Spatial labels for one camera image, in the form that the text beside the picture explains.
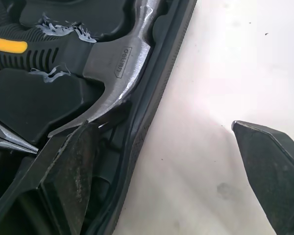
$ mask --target white surface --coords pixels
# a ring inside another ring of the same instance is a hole
[[[114,234],[274,235],[234,120],[294,139],[294,0],[197,4]]]

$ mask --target brand logo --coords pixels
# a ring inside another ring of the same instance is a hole
[[[123,47],[121,57],[118,61],[116,69],[114,70],[114,74],[117,78],[122,78],[131,51],[131,47]]]

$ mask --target claw hammer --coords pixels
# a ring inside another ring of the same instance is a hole
[[[111,42],[90,44],[79,40],[73,33],[63,37],[46,36],[39,28],[24,31],[15,24],[0,27],[0,69],[12,67],[29,71],[36,68],[49,72],[52,67],[64,64],[64,71],[68,69],[72,74],[104,83],[104,93],[95,104],[79,117],[50,132],[49,137],[86,120],[94,121],[127,98],[138,83],[150,55],[151,30],[163,1],[134,0],[135,24],[132,30]],[[87,54],[87,60],[79,59]]]

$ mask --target scratched metal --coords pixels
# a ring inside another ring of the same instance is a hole
[[[120,105],[133,90],[150,52],[148,35],[158,16],[161,2],[162,0],[136,0],[135,24],[132,31],[115,41],[93,45],[83,76],[103,82],[105,91],[86,112],[49,133],[49,137],[81,125],[85,120],[96,120]]]
[[[0,147],[37,154],[38,148],[0,125]]]

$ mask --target pliers jaw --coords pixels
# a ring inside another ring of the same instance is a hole
[[[37,154],[38,148],[0,125],[0,148]]]

